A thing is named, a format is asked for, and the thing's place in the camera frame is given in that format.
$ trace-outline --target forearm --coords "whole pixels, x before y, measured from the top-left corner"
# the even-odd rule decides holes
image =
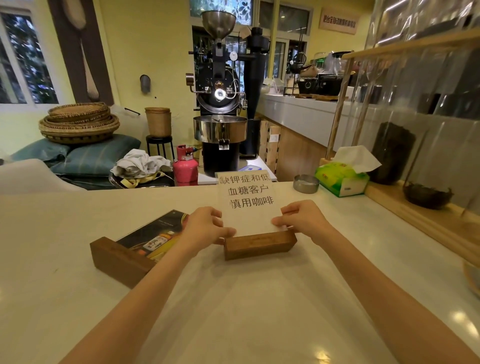
[[[178,241],[60,363],[132,363],[192,257],[182,245]]]
[[[339,232],[314,242],[332,259],[400,363],[480,363],[454,332]]]

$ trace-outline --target wooden spoon decoration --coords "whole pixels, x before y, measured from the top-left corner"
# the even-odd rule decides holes
[[[85,17],[85,11],[80,0],[62,0],[63,11],[67,16],[69,22],[78,30],[80,33],[85,29],[87,25],[87,20]],[[88,67],[87,59],[85,58],[84,46],[82,44],[82,39],[80,38],[80,47],[82,48],[82,55],[84,58],[85,66],[85,78],[87,82],[87,94],[90,100],[99,101],[100,94],[93,80],[92,73],[90,72],[90,67]]]

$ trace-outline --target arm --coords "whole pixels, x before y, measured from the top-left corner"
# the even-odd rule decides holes
[[[132,363],[190,259],[236,233],[224,228],[220,217],[212,207],[197,209],[179,241],[60,364]]]
[[[335,230],[315,202],[295,202],[282,208],[282,213],[272,223],[293,226],[325,250],[400,363],[480,363],[475,353],[440,319]]]

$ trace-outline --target hand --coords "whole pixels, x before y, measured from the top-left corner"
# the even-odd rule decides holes
[[[224,228],[221,211],[213,207],[200,207],[188,217],[187,226],[182,233],[182,244],[195,256],[199,251],[213,243],[223,244],[222,238],[231,238],[237,231]]]
[[[307,235],[316,244],[335,231],[312,200],[293,202],[282,207],[281,211],[282,216],[273,218],[272,224],[292,227],[292,230]]]

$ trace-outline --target wall sign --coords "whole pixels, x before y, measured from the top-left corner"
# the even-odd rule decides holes
[[[322,8],[319,29],[356,34],[360,17],[342,10]]]

